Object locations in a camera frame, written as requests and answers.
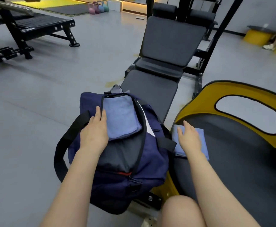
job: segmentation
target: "person's left hand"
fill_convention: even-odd
[[[89,124],[80,133],[80,149],[94,151],[99,156],[106,148],[109,137],[107,136],[106,112],[96,107],[96,114],[89,120]]]

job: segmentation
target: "green kettlebell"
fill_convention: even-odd
[[[102,6],[104,7],[105,12],[108,12],[110,10],[109,3],[107,2],[107,0],[102,1]]]

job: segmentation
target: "blue kettlebell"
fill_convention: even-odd
[[[98,8],[100,10],[101,13],[104,13],[104,7],[102,6],[102,1],[97,1],[98,2]]]
[[[108,12],[110,10],[109,3],[107,2],[107,0],[102,1],[102,6],[104,7],[105,12]]]

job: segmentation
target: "navy blue gym bag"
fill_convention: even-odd
[[[142,129],[129,137],[109,141],[96,168],[91,204],[111,214],[121,214],[130,202],[164,183],[169,166],[168,151],[176,143],[169,130],[159,121],[150,105],[129,93],[82,93],[80,115],[57,144],[54,168],[62,182],[68,168],[63,160],[68,148],[71,164],[80,148],[80,131],[96,113],[101,111],[105,97],[130,96]]]

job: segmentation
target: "folded towel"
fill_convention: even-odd
[[[175,156],[181,156],[181,157],[186,157],[185,152],[181,148],[179,144],[179,138],[178,138],[178,132],[177,132],[177,127],[181,127],[182,132],[184,133],[184,126],[181,125],[174,125],[173,130],[172,130],[172,140],[177,143],[176,148],[174,150]],[[196,131],[199,133],[199,137],[201,140],[201,151],[205,155],[206,159],[209,161],[208,157],[208,151],[207,151],[207,146],[205,143],[205,137],[204,137],[204,130],[200,128],[195,128]]]
[[[142,129],[130,96],[104,98],[103,109],[106,110],[109,140],[125,138]]]

